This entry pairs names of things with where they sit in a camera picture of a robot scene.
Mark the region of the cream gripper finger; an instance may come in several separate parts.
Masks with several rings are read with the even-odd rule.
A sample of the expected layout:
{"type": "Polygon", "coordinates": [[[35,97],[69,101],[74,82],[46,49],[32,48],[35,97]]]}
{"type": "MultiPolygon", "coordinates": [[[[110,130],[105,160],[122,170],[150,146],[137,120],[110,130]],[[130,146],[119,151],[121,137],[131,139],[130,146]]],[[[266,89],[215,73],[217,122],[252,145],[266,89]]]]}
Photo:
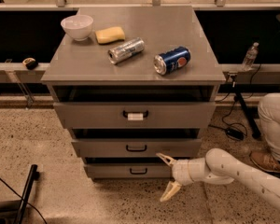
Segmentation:
{"type": "Polygon", "coordinates": [[[160,197],[161,202],[169,201],[174,195],[176,195],[182,185],[179,184],[177,181],[170,181],[165,189],[165,192],[160,197]]]}
{"type": "Polygon", "coordinates": [[[157,153],[157,156],[163,160],[163,162],[168,165],[169,167],[173,167],[176,163],[176,160],[168,155],[157,153]]]}

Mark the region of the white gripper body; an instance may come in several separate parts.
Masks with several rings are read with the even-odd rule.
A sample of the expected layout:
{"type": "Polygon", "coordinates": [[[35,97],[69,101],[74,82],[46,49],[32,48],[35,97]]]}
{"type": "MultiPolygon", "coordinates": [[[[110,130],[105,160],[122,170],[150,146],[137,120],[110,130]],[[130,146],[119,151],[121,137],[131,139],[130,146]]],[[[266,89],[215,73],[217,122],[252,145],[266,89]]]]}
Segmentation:
{"type": "Polygon", "coordinates": [[[178,186],[187,186],[195,182],[227,185],[233,181],[231,177],[215,175],[207,166],[205,158],[174,161],[172,175],[174,183],[178,186]]]}

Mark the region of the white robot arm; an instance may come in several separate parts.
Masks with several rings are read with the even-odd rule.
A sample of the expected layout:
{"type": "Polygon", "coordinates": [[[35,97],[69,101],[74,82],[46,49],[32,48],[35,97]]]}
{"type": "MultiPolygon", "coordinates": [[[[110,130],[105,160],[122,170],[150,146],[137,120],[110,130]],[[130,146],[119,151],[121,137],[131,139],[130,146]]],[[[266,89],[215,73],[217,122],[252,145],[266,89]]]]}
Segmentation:
{"type": "Polygon", "coordinates": [[[204,158],[192,160],[176,160],[162,153],[157,156],[171,168],[174,179],[168,183],[161,202],[169,201],[183,186],[195,182],[227,185],[237,180],[280,211],[280,178],[244,164],[223,149],[212,148],[204,158]]]}

